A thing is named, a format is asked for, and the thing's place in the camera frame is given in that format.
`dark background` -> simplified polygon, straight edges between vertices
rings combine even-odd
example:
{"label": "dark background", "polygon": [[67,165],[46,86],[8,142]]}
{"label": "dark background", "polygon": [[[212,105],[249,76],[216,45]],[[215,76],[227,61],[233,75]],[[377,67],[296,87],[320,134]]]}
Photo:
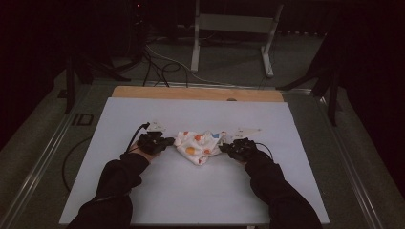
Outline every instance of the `dark background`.
{"label": "dark background", "polygon": [[[65,69],[66,53],[58,31],[70,2],[3,1],[0,6],[0,149]],[[85,5],[91,1],[81,2]],[[202,1],[201,11],[268,16],[272,11],[264,9],[276,4],[255,1],[261,5],[257,8],[252,1],[226,3]],[[179,36],[177,25],[193,25],[194,8],[194,2],[189,0],[148,1],[147,20],[162,34],[175,39]],[[340,85],[347,89],[351,104],[403,196],[404,11],[403,1],[287,1],[278,27],[284,35],[306,32],[325,36],[330,29],[340,30],[335,37],[326,35],[312,64],[330,64],[330,56],[337,50],[345,51],[342,58],[332,58],[340,64]],[[99,43],[97,36],[94,42],[108,46]]]}

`metal rail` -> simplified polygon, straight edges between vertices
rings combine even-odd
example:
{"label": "metal rail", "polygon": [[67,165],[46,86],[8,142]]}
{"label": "metal rail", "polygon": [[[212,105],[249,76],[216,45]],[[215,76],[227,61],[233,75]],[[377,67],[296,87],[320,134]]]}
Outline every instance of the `metal rail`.
{"label": "metal rail", "polygon": [[60,142],[62,141],[64,135],[66,134],[70,123],[74,118],[75,111],[77,110],[78,104],[83,100],[90,86],[82,85],[76,95],[76,103],[71,109],[69,114],[66,114],[59,125],[57,126],[53,136],[51,137],[49,143],[45,147],[41,157],[36,161],[35,165],[32,167],[30,173],[24,180],[20,190],[12,201],[7,213],[1,218],[0,229],[12,228],[18,221],[19,217],[23,213],[27,203],[30,201],[32,194],[34,193],[36,186],[43,177],[45,171],[50,164],[54,153],[57,151]]}

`hand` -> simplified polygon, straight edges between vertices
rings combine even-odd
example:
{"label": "hand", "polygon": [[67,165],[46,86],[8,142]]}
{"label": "hand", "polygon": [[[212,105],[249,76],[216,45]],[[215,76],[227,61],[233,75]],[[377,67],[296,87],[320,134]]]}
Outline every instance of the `hand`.
{"label": "hand", "polygon": [[144,152],[139,148],[139,146],[138,146],[137,143],[138,143],[138,142],[135,142],[135,143],[131,146],[129,152],[130,152],[130,153],[133,153],[133,154],[142,155],[143,157],[145,157],[145,158],[149,161],[149,163],[151,163],[152,159],[154,159],[155,157],[157,157],[157,156],[159,156],[159,155],[161,154],[161,153],[158,153],[158,154],[155,154],[155,155],[148,155],[148,154],[144,153]]}

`black sleeve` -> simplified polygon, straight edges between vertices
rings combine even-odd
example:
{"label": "black sleeve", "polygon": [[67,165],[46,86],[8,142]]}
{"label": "black sleeve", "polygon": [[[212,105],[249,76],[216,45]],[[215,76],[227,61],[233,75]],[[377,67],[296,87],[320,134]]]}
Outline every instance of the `black sleeve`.
{"label": "black sleeve", "polygon": [[310,204],[284,179],[271,159],[252,158],[245,166],[250,186],[268,205],[270,229],[318,229],[321,222]]}
{"label": "black sleeve", "polygon": [[81,206],[69,229],[128,228],[132,217],[132,202],[128,194],[141,184],[140,174],[149,165],[139,154],[121,155],[108,162],[100,176],[96,196]]}

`floor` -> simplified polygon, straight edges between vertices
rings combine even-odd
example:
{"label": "floor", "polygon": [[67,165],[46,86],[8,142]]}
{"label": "floor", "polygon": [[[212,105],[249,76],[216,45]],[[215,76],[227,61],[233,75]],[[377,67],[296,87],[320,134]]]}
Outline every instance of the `floor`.
{"label": "floor", "polygon": [[[202,39],[201,63],[194,74],[183,67],[189,68],[191,63],[192,38],[155,38],[146,50],[160,69],[151,67],[146,85],[165,86],[156,74],[161,77],[161,69],[165,68],[164,77],[172,87],[210,85],[255,90],[273,90],[303,76],[322,43],[322,38],[316,36],[278,34],[270,51],[275,77],[269,79],[262,67],[260,37],[247,36],[247,41],[245,37],[242,41],[234,37]],[[163,56],[177,64],[163,60]],[[115,63],[125,61],[116,59]],[[143,59],[121,74],[132,79],[126,85],[142,85],[148,69],[149,62]],[[105,101],[116,85],[122,85],[102,74],[96,75],[92,85],[77,85],[76,106],[71,115],[65,115],[66,100],[57,97],[65,89],[62,73],[55,80],[54,90],[0,153],[0,228],[65,228],[58,225],[69,196],[62,167],[66,186],[71,187]],[[344,89],[339,89],[337,127],[332,127],[325,116],[323,100],[309,94],[313,83],[284,92],[283,97],[293,113],[330,216],[330,223],[324,228],[405,228],[404,199],[395,189]],[[78,122],[76,115],[82,115],[83,122]]]}

